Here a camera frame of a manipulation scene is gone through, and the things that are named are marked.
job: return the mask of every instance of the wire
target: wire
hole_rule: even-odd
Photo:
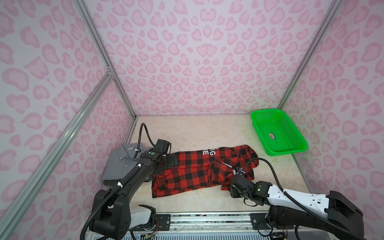
[[[139,131],[139,140],[137,141],[137,149],[140,149],[141,132],[143,131],[143,127],[145,128],[145,132],[147,133],[147,137],[148,137],[149,142],[152,144],[152,146],[155,146],[155,144],[151,140],[151,137],[149,136],[147,126],[145,125],[145,123],[142,123],[140,126],[140,131]],[[139,151],[136,151],[135,156],[133,158],[136,158],[138,153],[139,153]]]
[[[259,232],[259,234],[260,234],[261,236],[263,236],[263,237],[269,237],[269,236],[272,234],[272,232],[273,232],[273,227],[270,226],[270,227],[271,227],[271,231],[268,233],[268,235],[263,235],[263,234],[260,232],[260,230],[259,230],[259,224],[260,224],[261,222],[265,222],[265,223],[267,223],[266,220],[257,222],[257,224],[256,224],[256,230]]]
[[[150,235],[154,234],[159,229],[160,223],[156,222],[155,225],[156,225],[156,229]]]
[[[299,233],[297,232],[298,229],[299,229],[299,225],[296,225],[295,226],[295,235],[296,235],[297,240],[300,240]]]
[[[255,158],[252,158],[251,160],[249,160],[249,162],[247,162],[247,164],[244,166],[243,169],[245,169],[245,168],[248,166],[248,164],[250,164],[251,162],[256,161],[256,160],[261,160],[261,161],[266,162],[266,163],[268,164],[269,168],[270,168],[271,171],[272,171],[273,177],[275,178],[276,185],[279,187],[279,189],[280,189],[281,191],[284,191],[283,187],[281,186],[281,184],[280,184],[280,182],[279,182],[279,179],[277,178],[277,175],[276,175],[276,173],[275,173],[275,170],[273,169],[273,167],[272,167],[272,165],[269,163],[269,161],[267,161],[266,159],[261,158],[261,157],[255,157]]]
[[[248,204],[246,204],[246,203],[245,203],[245,198],[244,198],[243,202],[244,202],[245,205],[250,206],[250,207],[255,207],[255,206],[257,206],[257,204],[255,204],[255,205],[248,205]]]
[[[135,175],[136,173],[139,171],[140,169],[140,166],[136,166],[136,169],[133,173],[131,173],[131,175],[128,176],[128,178],[126,180],[124,180],[123,182],[121,182],[121,184],[124,186],[125,184],[127,184]],[[80,232],[80,240],[85,240],[85,233],[89,227],[89,225],[91,224],[92,220],[94,219],[96,213],[104,207],[104,205],[111,199],[111,197],[116,194],[117,192],[120,191],[120,189],[122,189],[121,186],[117,186],[116,188],[114,188],[112,191],[110,191],[108,193],[108,195],[99,203],[99,205],[97,205],[97,207],[95,208],[95,210],[89,215],[88,217],[88,220],[85,222],[81,232]]]
[[[132,239],[133,239],[133,240],[136,240],[135,235],[133,235],[133,231],[131,230],[130,232],[131,232],[131,237],[132,237]]]
[[[248,164],[250,164],[250,162],[253,162],[253,161],[255,161],[255,160],[261,160],[261,161],[264,161],[264,162],[266,162],[266,163],[268,164],[269,168],[270,168],[271,171],[272,171],[273,177],[275,178],[276,184],[277,184],[277,186],[279,187],[279,189],[284,193],[284,195],[287,196],[287,198],[289,198],[289,199],[290,199],[294,204],[296,204],[298,207],[300,207],[301,209],[303,209],[303,210],[306,211],[307,213],[313,215],[313,216],[316,217],[317,219],[319,219],[319,220],[325,222],[325,223],[328,224],[329,226],[331,226],[331,227],[333,227],[333,228],[336,228],[337,230],[339,230],[339,231],[341,231],[341,232],[343,232],[343,233],[345,233],[345,234],[348,234],[348,235],[354,237],[355,239],[359,239],[359,240],[367,240],[367,239],[365,239],[364,237],[359,236],[359,235],[357,235],[356,233],[353,233],[353,232],[349,231],[348,229],[342,228],[342,227],[340,227],[340,226],[338,226],[338,225],[336,225],[336,224],[334,224],[334,223],[328,221],[327,219],[325,219],[325,218],[319,216],[318,214],[312,212],[310,209],[306,208],[306,207],[303,206],[301,203],[299,203],[298,201],[296,201],[291,195],[289,195],[289,193],[287,193],[287,192],[283,189],[283,187],[281,186],[281,184],[280,184],[280,182],[279,182],[279,179],[277,178],[277,175],[276,175],[275,170],[273,169],[272,165],[269,163],[269,161],[265,160],[264,158],[256,157],[256,158],[254,158],[254,159],[251,159],[249,162],[247,162],[247,164],[245,165],[244,169],[247,167]]]
[[[285,227],[285,230],[286,231],[284,231],[284,227],[282,226],[281,234],[283,235],[284,240],[286,240],[288,238],[288,229],[287,229],[287,227]]]

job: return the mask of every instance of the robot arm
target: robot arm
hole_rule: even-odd
[[[122,239],[133,227],[143,225],[144,228],[151,229],[155,225],[155,208],[139,205],[138,208],[131,210],[129,202],[148,176],[177,165],[176,158],[173,155],[167,155],[169,146],[169,142],[159,139],[153,149],[140,155],[136,168],[132,169],[116,186],[108,191],[99,190],[96,193],[91,214],[93,218],[88,220],[91,231],[113,239]],[[110,199],[96,211],[107,197]]]
[[[270,182],[254,184],[241,171],[231,179],[230,192],[234,198],[243,197],[257,205],[270,205],[265,216],[270,227],[305,226],[333,233],[339,239],[364,239],[362,211],[339,192],[330,191],[329,195],[325,195],[281,190]]]
[[[118,185],[108,191],[100,190],[95,195],[92,213],[83,227],[81,240],[88,225],[91,231],[117,240],[138,225],[149,230],[154,227],[156,209],[140,205],[131,210],[129,202],[148,176],[178,164],[173,155],[166,155],[169,145],[169,142],[159,139],[153,149],[141,154],[137,167]],[[264,181],[254,184],[243,176],[240,169],[230,181],[230,193],[234,198],[243,197],[257,205],[270,205],[265,217],[270,227],[300,225],[325,230],[340,239],[364,239],[362,211],[341,193],[308,194],[283,189],[270,163],[258,159],[270,166],[277,185]]]

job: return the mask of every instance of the metal rail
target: metal rail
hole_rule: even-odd
[[[87,5],[85,4],[84,0],[73,0],[73,2],[75,3],[76,7],[78,8],[80,15],[83,18],[83,21],[84,21],[85,25],[87,26],[87,29],[88,29],[89,33],[91,34],[91,37],[92,37],[93,41],[95,42],[97,49],[100,52],[100,56],[103,59],[105,66],[111,71],[112,74],[114,74],[116,76],[114,79],[114,82],[115,82],[116,87],[119,91],[119,94],[120,94],[121,98],[123,99],[123,102],[124,102],[126,108],[128,109],[132,119],[135,119],[136,115],[132,109],[131,104],[129,103],[128,96],[122,87],[121,81],[119,80],[119,77],[116,74],[116,71],[115,71],[115,68],[113,67],[112,61],[108,56],[108,53],[107,53],[107,51],[103,45],[103,42],[101,41],[101,37],[100,37],[100,35],[99,35],[99,33],[98,33],[94,23],[93,23],[92,16],[89,13]]]
[[[159,231],[156,239],[159,240],[270,240],[273,237],[263,237],[256,230],[253,230],[251,213],[263,213],[267,211],[255,212],[174,212],[158,213],[170,214],[169,231]],[[287,229],[289,239],[295,240],[293,229]],[[260,230],[263,234],[269,230]],[[319,229],[300,227],[302,239],[329,240],[328,233]],[[134,232],[137,239],[140,235],[148,232]],[[88,240],[96,240],[102,237],[94,232],[88,233]],[[129,232],[123,238],[131,240]]]
[[[319,28],[317,29],[313,37],[313,40],[310,46],[307,49],[307,52],[305,52],[303,60],[300,62],[298,68],[296,69],[295,74],[292,77],[290,84],[288,85],[286,91],[284,92],[284,95],[281,98],[281,101],[277,107],[278,109],[283,109],[285,103],[287,102],[289,96],[291,95],[291,92],[295,88],[296,83],[300,80],[302,72],[304,71],[305,67],[308,65],[309,61],[311,60],[311,57],[314,55],[317,47],[319,46],[323,36],[325,35],[327,29],[331,25],[336,14],[341,9],[343,2],[344,0],[332,1],[331,6],[329,7],[327,13],[325,14],[325,17],[323,18]]]
[[[19,221],[24,216],[24,213],[28,210],[45,181],[51,175],[57,163],[64,155],[77,132],[81,129],[83,123],[93,110],[93,107],[99,101],[100,97],[113,78],[114,76],[112,74],[106,74],[104,76],[99,85],[80,108],[77,115],[68,125],[63,135],[53,146],[49,154],[44,158],[39,168],[31,176],[17,198],[9,206],[0,222],[0,240],[7,240],[11,236]]]

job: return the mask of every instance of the green plastic basket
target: green plastic basket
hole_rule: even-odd
[[[269,156],[304,152],[308,148],[292,120],[280,109],[263,109],[251,113],[252,125]]]

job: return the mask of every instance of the basket label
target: basket label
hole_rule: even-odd
[[[270,133],[269,134],[269,137],[273,140],[273,139],[276,139],[275,135],[273,133]]]

